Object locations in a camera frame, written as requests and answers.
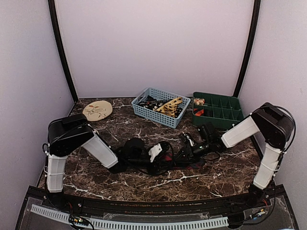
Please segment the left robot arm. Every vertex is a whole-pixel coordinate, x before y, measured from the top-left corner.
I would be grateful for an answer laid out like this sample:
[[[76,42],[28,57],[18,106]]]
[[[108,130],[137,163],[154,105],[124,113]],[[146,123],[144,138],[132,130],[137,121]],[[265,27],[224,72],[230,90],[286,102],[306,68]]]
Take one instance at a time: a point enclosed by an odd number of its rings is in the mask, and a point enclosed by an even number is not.
[[[174,156],[166,165],[160,166],[158,157],[173,148],[166,141],[146,149],[140,138],[130,138],[124,146],[112,149],[82,115],[56,119],[48,125],[47,143],[42,149],[46,154],[47,175],[45,179],[46,198],[57,209],[63,209],[68,199],[63,195],[63,177],[68,156],[82,147],[96,158],[109,172],[116,174],[134,168],[151,176],[162,175],[175,164]]]

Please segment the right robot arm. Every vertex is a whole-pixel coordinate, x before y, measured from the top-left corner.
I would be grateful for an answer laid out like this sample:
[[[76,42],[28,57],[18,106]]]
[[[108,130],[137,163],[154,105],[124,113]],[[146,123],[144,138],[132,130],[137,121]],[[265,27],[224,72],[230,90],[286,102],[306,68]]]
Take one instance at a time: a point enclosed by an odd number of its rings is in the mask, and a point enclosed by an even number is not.
[[[245,196],[245,204],[249,208],[255,208],[263,201],[265,189],[278,172],[284,154],[293,143],[296,123],[286,109],[265,103],[222,135],[218,134],[211,122],[200,126],[198,132],[204,140],[202,143],[195,142],[189,134],[182,134],[185,146],[178,156],[185,159],[185,164],[208,153],[222,153],[254,134],[262,134],[265,139],[265,152]]]

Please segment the red navy striped tie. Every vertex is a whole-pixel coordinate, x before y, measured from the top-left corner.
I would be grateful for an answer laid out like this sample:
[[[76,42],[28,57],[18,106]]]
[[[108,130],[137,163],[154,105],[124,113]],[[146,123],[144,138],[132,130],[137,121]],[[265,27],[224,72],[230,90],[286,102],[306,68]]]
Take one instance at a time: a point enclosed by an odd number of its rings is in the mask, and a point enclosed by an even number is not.
[[[188,159],[188,158],[177,158],[174,160],[170,170],[192,170],[200,169],[206,164],[206,160],[200,159]]]

